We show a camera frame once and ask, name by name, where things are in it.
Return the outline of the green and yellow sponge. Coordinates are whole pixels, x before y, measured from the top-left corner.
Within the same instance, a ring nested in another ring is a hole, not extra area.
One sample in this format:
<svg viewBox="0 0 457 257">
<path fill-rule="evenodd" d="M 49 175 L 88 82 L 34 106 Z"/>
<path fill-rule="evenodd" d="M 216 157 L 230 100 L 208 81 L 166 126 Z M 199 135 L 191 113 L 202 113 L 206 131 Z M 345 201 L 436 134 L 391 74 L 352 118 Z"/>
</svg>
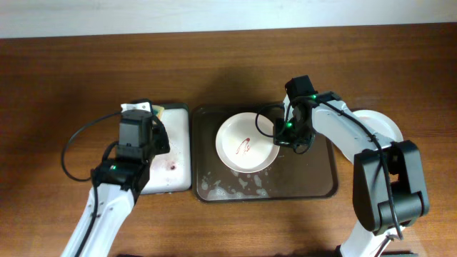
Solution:
<svg viewBox="0 0 457 257">
<path fill-rule="evenodd" d="M 165 108 L 163 106 L 159 105 L 153 105 L 152 106 L 152 112 L 154 113 L 154 116 L 156 116 L 159 120 L 161 120 L 161 117 L 165 111 Z"/>
</svg>

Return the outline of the pink plate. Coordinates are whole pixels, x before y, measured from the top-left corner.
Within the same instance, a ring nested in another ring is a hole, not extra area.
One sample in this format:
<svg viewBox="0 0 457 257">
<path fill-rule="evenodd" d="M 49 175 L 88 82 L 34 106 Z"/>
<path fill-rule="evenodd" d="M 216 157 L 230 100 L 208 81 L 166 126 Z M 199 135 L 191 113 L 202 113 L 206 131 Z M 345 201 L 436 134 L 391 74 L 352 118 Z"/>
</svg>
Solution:
<svg viewBox="0 0 457 257">
<path fill-rule="evenodd" d="M 230 169 L 254 173 L 270 166 L 280 147 L 268 135 L 273 123 L 253 112 L 235 114 L 225 120 L 216 133 L 215 147 L 220 160 Z"/>
</svg>

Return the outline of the cream plate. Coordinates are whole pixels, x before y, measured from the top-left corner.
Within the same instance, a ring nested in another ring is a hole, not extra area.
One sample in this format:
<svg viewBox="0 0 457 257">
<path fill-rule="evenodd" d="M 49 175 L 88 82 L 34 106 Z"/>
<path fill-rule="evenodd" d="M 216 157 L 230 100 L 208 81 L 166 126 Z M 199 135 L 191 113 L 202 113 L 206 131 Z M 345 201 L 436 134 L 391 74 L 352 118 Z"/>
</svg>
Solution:
<svg viewBox="0 0 457 257">
<path fill-rule="evenodd" d="M 356 110 L 354 112 L 349 109 L 344 111 L 357 119 L 373 134 L 376 138 L 385 137 L 389 138 L 389 141 L 401 142 L 403 141 L 403 135 L 397 125 L 386 115 L 372 110 Z M 344 143 L 344 146 L 350 146 L 350 148 L 342 150 L 343 155 L 351 162 L 354 161 L 354 156 L 362 152 L 362 146 L 374 148 L 376 146 L 373 143 L 369 143 L 370 139 L 366 132 L 360 128 L 353 121 L 348 121 L 348 125 L 355 129 L 348 136 L 348 142 Z"/>
</svg>

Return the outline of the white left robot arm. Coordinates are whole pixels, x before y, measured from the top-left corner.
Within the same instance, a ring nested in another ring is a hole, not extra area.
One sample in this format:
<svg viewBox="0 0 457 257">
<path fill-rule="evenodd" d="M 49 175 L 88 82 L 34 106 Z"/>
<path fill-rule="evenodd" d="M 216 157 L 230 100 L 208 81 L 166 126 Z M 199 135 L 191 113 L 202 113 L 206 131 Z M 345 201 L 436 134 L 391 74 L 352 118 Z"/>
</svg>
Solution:
<svg viewBox="0 0 457 257">
<path fill-rule="evenodd" d="M 149 182 L 151 162 L 170 151 L 162 111 L 148 99 L 121 105 L 119 138 L 106 147 L 101 163 L 90 171 L 89 197 L 63 256 L 108 255 Z"/>
</svg>

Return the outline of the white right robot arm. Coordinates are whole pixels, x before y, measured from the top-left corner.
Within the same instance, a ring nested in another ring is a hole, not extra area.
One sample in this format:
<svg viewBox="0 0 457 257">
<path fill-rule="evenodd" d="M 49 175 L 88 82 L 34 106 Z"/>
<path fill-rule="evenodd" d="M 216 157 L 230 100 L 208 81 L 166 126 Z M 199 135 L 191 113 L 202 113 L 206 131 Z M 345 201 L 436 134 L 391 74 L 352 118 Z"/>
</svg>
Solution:
<svg viewBox="0 0 457 257">
<path fill-rule="evenodd" d="M 286 96 L 285 126 L 300 121 L 329 139 L 353 164 L 357 217 L 337 256 L 381 256 L 403 240 L 403 230 L 428 214 L 430 202 L 421 153 L 412 141 L 394 141 L 364 123 L 335 93 Z"/>
</svg>

